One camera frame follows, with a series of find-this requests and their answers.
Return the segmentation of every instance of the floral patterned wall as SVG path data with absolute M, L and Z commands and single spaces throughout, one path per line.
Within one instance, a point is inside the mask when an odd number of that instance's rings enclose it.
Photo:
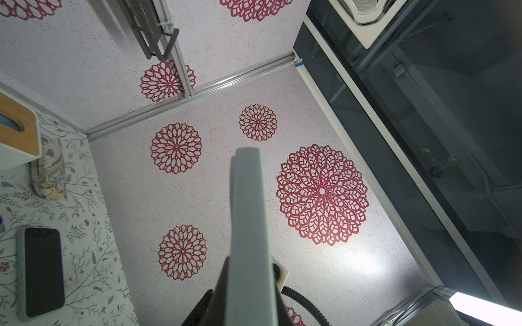
M 291 52 L 309 2 L 167 0 L 191 85 Z M 82 130 L 180 92 L 114 0 L 0 0 L 0 42 L 0 82 Z
M 92 142 L 140 325 L 181 325 L 216 286 L 230 253 L 230 158 L 239 147 L 261 150 L 270 249 L 290 271 L 286 285 L 331 325 L 370 325 L 425 282 L 289 66 Z M 295 324 L 318 325 L 283 301 Z
M 63 199 L 38 197 L 29 164 L 0 171 L 0 325 L 17 325 L 17 231 L 25 225 L 59 230 L 65 306 L 24 325 L 138 324 L 87 137 L 37 112 L 43 136 L 63 149 Z

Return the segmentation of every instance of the smartphone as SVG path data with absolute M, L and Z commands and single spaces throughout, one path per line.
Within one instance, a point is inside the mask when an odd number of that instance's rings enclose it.
M 18 233 L 18 319 L 29 321 L 65 304 L 58 230 L 22 227 Z

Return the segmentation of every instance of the camera lens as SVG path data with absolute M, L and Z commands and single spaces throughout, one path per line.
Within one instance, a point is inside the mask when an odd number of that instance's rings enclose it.
M 277 266 L 276 264 L 272 264 L 272 267 L 274 268 L 274 277 L 277 282 L 281 278 L 281 270 L 279 269 L 279 266 Z

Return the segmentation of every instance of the ceiling air vent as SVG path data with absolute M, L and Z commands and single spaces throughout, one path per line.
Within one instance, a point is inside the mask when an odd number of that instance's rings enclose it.
M 408 2 L 408 0 L 329 1 L 366 49 L 373 44 L 402 6 Z

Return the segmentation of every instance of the phone case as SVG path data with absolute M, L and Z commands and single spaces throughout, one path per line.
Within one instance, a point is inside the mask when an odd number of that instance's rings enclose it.
M 60 310 L 63 306 L 54 309 L 52 311 L 43 313 L 41 315 L 38 315 L 36 317 L 28 317 L 26 312 L 26 250 L 25 250 L 25 232 L 28 228 L 47 228 L 51 229 L 50 227 L 43 227 L 43 226 L 25 226 L 22 227 L 21 230 L 18 231 L 18 237 L 17 237 L 17 253 L 18 253 L 18 296 L 17 296 L 17 302 L 18 302 L 18 319 L 20 321 L 30 321 L 34 320 L 36 318 L 40 318 L 42 316 L 49 315 L 50 313 L 53 313 L 55 311 Z

